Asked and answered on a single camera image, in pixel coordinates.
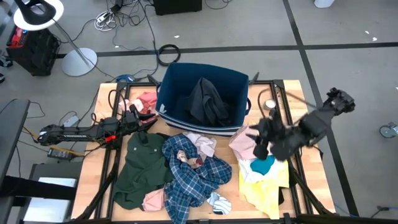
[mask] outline wooden tabletop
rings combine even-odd
[[[286,92],[292,93],[295,96],[304,99],[301,84],[298,80],[284,80]],[[252,85],[249,87],[249,98],[253,102],[250,113],[246,116],[245,124],[258,123],[261,112],[257,106],[257,95],[265,88],[269,88],[269,85]],[[112,115],[112,109],[108,105],[108,93],[111,90],[116,89],[115,83],[104,83],[99,88],[97,102],[95,106],[95,113],[97,119],[106,118]],[[143,92],[155,91],[154,86],[135,86],[130,90],[129,99],[136,99]],[[271,92],[265,92],[261,96],[261,101],[265,102],[271,99]],[[114,100],[114,93],[111,95],[111,102]],[[298,120],[302,115],[307,112],[307,106],[292,97],[287,97],[290,107],[290,113],[292,115],[293,122]],[[281,106],[282,116],[284,117],[284,109]],[[150,133],[165,133],[168,135],[175,135],[183,132],[181,129],[171,128],[167,126],[163,119],[159,120],[151,127]],[[209,138],[217,139],[216,156],[220,159],[228,162],[232,169],[232,179],[227,184],[221,185],[217,190],[222,196],[226,197],[233,206],[233,209],[228,215],[216,215],[212,212],[212,207],[208,203],[204,203],[201,207],[190,208],[189,220],[197,219],[242,219],[242,218],[268,218],[268,216],[253,205],[248,203],[243,194],[239,193],[238,187],[238,162],[232,153],[232,149],[228,147],[229,138],[206,135]],[[122,170],[125,160],[124,157],[127,153],[127,142],[131,136],[125,136],[123,139],[123,146],[121,151],[121,160],[119,166],[119,172]],[[93,149],[97,146],[97,143],[88,143],[87,149]],[[87,205],[91,202],[94,195],[97,193],[100,186],[101,170],[103,166],[105,155],[105,149],[99,149],[92,152],[88,157],[85,158],[83,167],[81,169],[81,175],[78,183],[76,199],[73,206],[72,218],[79,216]],[[109,171],[113,165],[114,152],[111,154],[109,162]],[[335,212],[333,206],[333,200],[331,198],[328,182],[326,180],[325,171],[323,169],[322,161],[319,152],[314,148],[303,148],[302,163],[305,176],[307,179],[307,185],[312,190],[314,195],[321,201],[321,203],[331,212]],[[305,213],[305,205],[303,194],[298,187],[298,198],[300,200],[300,208]],[[292,196],[289,189],[282,190],[285,202],[279,206],[280,217],[283,217],[283,213],[290,213],[291,217],[295,216]],[[109,188],[104,195],[103,206],[101,216],[106,216],[106,209],[108,207]],[[149,220],[170,220],[165,209],[158,212],[143,212],[136,208],[134,210],[125,210],[118,204],[114,204],[112,221],[149,221]]]

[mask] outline teal cloth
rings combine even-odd
[[[250,168],[254,172],[258,172],[262,175],[266,175],[268,173],[269,169],[271,169],[271,166],[274,164],[274,162],[275,162],[275,157],[271,155],[271,156],[267,156],[266,160],[255,159],[250,164]]]

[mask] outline blue plaid shirt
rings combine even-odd
[[[177,159],[179,150],[183,150],[189,159],[200,156],[195,145],[183,134],[170,137],[162,148],[174,176],[174,180],[165,185],[165,207],[173,223],[185,224],[189,206],[199,207],[220,184],[231,180],[232,168],[213,156],[207,157],[201,167],[192,169]]]

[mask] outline concrete floor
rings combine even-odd
[[[79,33],[87,20],[106,10],[105,1],[62,2],[65,12],[59,23],[72,38]],[[214,6],[222,3],[219,0],[208,2]],[[377,38],[375,42],[398,41],[398,1],[336,0],[328,9],[317,9],[313,0],[290,0],[289,3],[305,45],[372,43],[373,37]],[[129,12],[130,9],[124,8],[123,11]],[[203,10],[200,12],[169,16],[156,16],[153,8],[148,7],[148,16],[158,47],[164,44],[176,44],[181,48],[296,45],[284,3],[280,0],[234,0],[225,9],[217,11],[208,9],[203,3]],[[12,26],[11,20],[0,36],[3,48]],[[50,30],[60,36],[54,27]],[[97,31],[91,23],[75,43],[96,52],[123,51],[124,49],[115,48],[112,44],[114,34],[115,30]],[[138,46],[151,49],[151,40],[149,26],[144,21],[137,27],[126,26],[118,29],[116,44],[131,49]],[[69,45],[63,44],[60,53],[70,50]],[[332,127],[359,214],[369,217],[376,211],[376,205],[398,206],[398,163],[395,161],[398,157],[398,139],[384,139],[378,133],[381,125],[390,121],[398,122],[398,48],[306,52],[323,100],[326,99],[326,92],[333,86],[347,91],[356,100],[356,110],[334,119]],[[172,60],[173,55],[163,57],[165,60]],[[35,132],[48,124],[58,123],[67,111],[75,110],[81,116],[88,109],[98,85],[110,80],[95,69],[80,78],[68,77],[61,71],[61,62],[62,60],[55,62],[49,77],[32,77],[19,65],[15,65],[7,71],[7,80],[0,84],[2,100],[27,98],[42,105],[46,117],[28,119],[25,123],[25,126]],[[300,80],[306,100],[315,102],[298,50],[183,54],[181,62],[219,65],[238,70],[250,77],[260,72],[262,80]],[[143,68],[155,68],[155,57],[100,57],[97,66],[116,76],[135,73]],[[165,68],[160,67],[154,77],[161,80],[164,72]],[[40,111],[37,105],[32,105],[29,116],[35,114],[40,114]],[[90,122],[86,118],[82,125],[89,125]],[[32,143],[25,134],[21,134],[21,140]],[[75,146],[77,151],[83,151],[84,148],[83,143]],[[320,148],[325,153],[324,167],[333,200],[337,206],[347,211],[326,139],[320,143]],[[28,177],[32,164],[56,162],[32,147],[19,144],[19,149],[23,177]],[[17,168],[18,161],[14,155],[8,174],[17,175]],[[336,210],[345,215],[339,208]],[[381,212],[377,217],[398,219],[398,210]],[[15,223],[13,216],[9,223]]]

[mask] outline black cloth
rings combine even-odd
[[[194,124],[204,126],[230,126],[228,105],[221,100],[216,87],[206,78],[200,78],[188,98],[185,109]]]

